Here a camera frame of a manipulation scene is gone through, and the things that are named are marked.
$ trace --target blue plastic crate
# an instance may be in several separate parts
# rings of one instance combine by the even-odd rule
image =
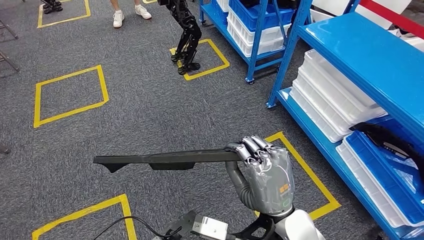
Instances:
[[[424,142],[418,141],[417,138],[395,119],[388,118],[378,124],[390,129],[401,139],[413,144],[416,151],[421,154],[424,153]],[[424,221],[424,194],[422,191],[424,183],[421,182],[418,170],[403,164],[405,159],[396,156],[382,147],[375,146],[360,131],[354,131],[352,135],[346,137],[346,141],[404,213],[406,218],[412,224]],[[397,171],[412,175],[413,180],[411,181],[408,177],[400,176]],[[411,189],[411,186],[415,187],[416,192]]]
[[[228,24],[227,17],[228,12],[224,12],[221,6],[218,4],[217,0],[210,0],[210,2],[213,5],[213,8],[215,9],[215,16],[217,16],[219,19],[221,19],[221,22],[223,24]]]
[[[256,23],[258,21],[258,14],[260,6],[256,5],[250,8],[246,8],[240,0],[229,0],[229,7],[235,12],[235,14],[241,19],[244,25],[249,31],[254,32],[256,30]],[[292,16],[295,11],[291,8],[280,8],[279,13],[281,15],[281,21],[283,25],[292,22]],[[263,29],[279,26],[278,16],[276,9],[273,4],[268,4],[266,7],[266,14],[263,18]]]

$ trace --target gray carpet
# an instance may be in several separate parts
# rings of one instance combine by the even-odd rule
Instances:
[[[80,14],[81,2],[64,3],[64,11],[43,16],[43,24]],[[169,51],[181,30],[156,3],[146,4],[153,15],[146,21],[134,14],[131,1],[121,1],[125,22],[120,29],[113,29],[113,11],[104,0],[89,0],[90,17],[39,29],[39,1],[0,3],[0,18],[19,35],[12,40],[2,33],[0,50],[21,67],[15,73],[0,63],[0,142],[12,149],[0,155],[2,240],[31,239],[34,230],[51,221],[124,193],[132,214],[156,229],[196,210],[239,231],[255,215],[238,200],[223,163],[198,164],[184,172],[129,165],[111,174],[94,165],[93,156],[219,148],[244,135],[267,137],[279,131],[342,205],[315,221],[326,238],[373,240],[379,232],[291,116],[281,106],[266,109],[276,75],[247,85],[246,64],[215,28],[202,28],[202,38],[213,40],[230,67],[185,81]],[[189,5],[197,16],[197,3]],[[299,43],[286,86],[296,78],[307,49]],[[204,69],[221,64],[205,43],[196,59]],[[33,128],[35,84],[96,65],[102,66],[110,101]],[[41,119],[99,101],[100,86],[92,72],[50,83],[42,87]],[[296,162],[294,173],[296,206],[310,212],[327,203]],[[40,239],[90,240],[119,217],[122,210],[115,205],[61,224]],[[139,240],[153,237],[137,222],[135,229]],[[124,224],[101,239],[127,239]]]

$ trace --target yellow tape square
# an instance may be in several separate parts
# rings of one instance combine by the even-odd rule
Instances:
[[[66,2],[69,2],[69,1],[71,1],[71,0],[61,0],[60,2],[66,3]],[[72,18],[68,18],[68,19],[65,19],[65,20],[61,20],[61,21],[55,21],[55,22],[48,23],[48,24],[43,24],[43,14],[44,14],[43,6],[44,6],[44,4],[42,4],[38,7],[38,24],[37,24],[38,29],[44,28],[44,27],[49,27],[49,26],[56,25],[56,24],[66,23],[66,22],[70,22],[70,21],[74,21],[74,20],[78,20],[78,19],[87,18],[87,17],[90,17],[92,15],[91,11],[90,11],[90,6],[89,6],[89,0],[84,0],[85,15],[72,17]]]
[[[100,202],[96,205],[89,206],[89,207],[84,208],[82,210],[71,213],[67,216],[59,218],[59,219],[52,221],[50,223],[47,223],[46,225],[44,225],[44,226],[40,227],[39,229],[32,232],[32,240],[38,240],[39,237],[42,234],[50,231],[51,229],[53,229],[54,227],[56,227],[59,224],[82,218],[82,217],[84,217],[88,214],[94,213],[96,211],[108,208],[110,206],[113,206],[113,205],[119,204],[119,203],[121,204],[121,207],[122,207],[123,216],[124,217],[131,216],[130,204],[128,203],[127,195],[122,194],[122,195],[116,196],[114,198],[111,198],[109,200],[102,201],[102,202]],[[125,219],[125,226],[126,226],[126,232],[128,234],[128,239],[129,240],[137,240],[136,230],[134,229],[133,219],[131,219],[131,218]]]
[[[210,47],[211,47],[211,48],[215,51],[215,53],[218,55],[218,57],[221,59],[221,61],[223,62],[223,64],[222,64],[222,65],[220,65],[220,66],[214,67],[214,68],[212,68],[212,69],[209,69],[209,70],[206,70],[206,71],[202,71],[202,72],[196,73],[196,74],[194,74],[194,75],[189,75],[188,73],[186,73],[186,74],[184,74],[184,78],[185,78],[185,80],[186,80],[186,81],[191,81],[191,80],[193,80],[193,79],[196,79],[196,78],[199,78],[199,77],[205,76],[205,75],[207,75],[207,74],[214,73],[214,72],[216,72],[216,71],[219,71],[219,70],[221,70],[221,69],[228,68],[228,67],[230,66],[230,63],[228,62],[228,60],[225,58],[225,56],[224,56],[224,55],[222,54],[222,52],[221,52],[221,51],[217,48],[217,46],[215,45],[215,43],[214,43],[211,39],[209,39],[209,38],[208,38],[208,39],[200,40],[200,41],[199,41],[199,44],[202,44],[202,43],[208,43],[208,44],[210,45]],[[170,49],[171,54],[172,54],[172,55],[174,55],[176,50],[177,50],[177,48],[176,48],[176,47],[174,47],[174,48]],[[178,62],[177,62],[177,65],[178,65],[178,67],[179,67],[179,68],[181,68],[181,66],[182,66],[183,64],[181,63],[181,61],[178,61]]]
[[[315,175],[314,171],[312,171],[312,169],[308,166],[305,160],[300,156],[298,151],[296,151],[296,149],[289,142],[289,140],[287,140],[286,136],[284,136],[282,131],[277,132],[276,134],[265,138],[265,140],[270,143],[276,140],[280,140],[285,145],[287,150],[293,155],[294,159],[296,159],[296,161],[300,164],[303,170],[305,170],[306,174],[312,179],[312,181],[315,183],[318,189],[322,192],[325,198],[327,198],[328,200],[327,204],[309,213],[309,216],[312,220],[318,219],[330,213],[331,211],[338,209],[341,206],[340,203],[331,194],[331,192],[326,188],[326,186],[324,186],[321,180],[317,177],[317,175]],[[255,211],[255,214],[256,216],[259,216],[259,213],[257,211]]]
[[[54,82],[57,82],[57,81],[60,81],[60,80],[63,80],[63,79],[67,79],[67,78],[70,78],[70,77],[73,77],[73,76],[76,76],[76,75],[84,74],[84,73],[87,73],[87,72],[90,72],[90,71],[97,71],[103,101],[98,102],[98,103],[94,103],[94,104],[91,104],[91,105],[88,105],[88,106],[83,106],[83,107],[80,107],[80,108],[77,108],[77,109],[74,109],[74,110],[71,110],[71,111],[67,111],[65,113],[61,113],[61,114],[58,114],[58,115],[55,115],[55,116],[52,116],[52,117],[49,117],[49,118],[46,118],[46,119],[42,119],[42,120],[40,119],[40,115],[41,115],[41,88],[42,88],[43,85],[54,83]],[[50,123],[50,122],[53,122],[55,120],[62,119],[62,118],[65,118],[65,117],[68,117],[68,116],[71,116],[71,115],[74,115],[74,114],[77,114],[77,113],[81,113],[81,112],[87,111],[89,109],[98,108],[98,107],[102,106],[103,104],[105,104],[107,101],[109,101],[109,95],[108,95],[108,89],[106,88],[105,77],[103,76],[103,70],[102,70],[101,65],[97,65],[97,66],[90,67],[90,68],[87,68],[87,69],[84,69],[84,70],[81,70],[81,71],[76,71],[76,72],[73,72],[73,73],[70,73],[70,74],[67,74],[67,75],[64,75],[64,76],[60,76],[60,77],[56,77],[56,78],[53,78],[53,79],[50,79],[50,80],[39,82],[35,85],[34,128],[38,128],[43,124]]]

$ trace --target white sneaker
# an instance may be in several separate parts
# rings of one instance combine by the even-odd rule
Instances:
[[[142,16],[146,20],[152,19],[152,15],[142,5],[135,6],[135,13]]]
[[[113,15],[113,27],[119,29],[122,27],[122,21],[125,19],[123,12],[115,12]]]

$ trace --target red stripe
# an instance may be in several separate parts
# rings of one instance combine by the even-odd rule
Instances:
[[[372,0],[361,0],[360,4],[369,9],[370,11],[380,15],[381,17],[389,20],[393,24],[399,26],[403,30],[415,34],[417,37],[424,39],[424,26],[397,14],[396,12],[385,8],[384,6],[372,1]]]

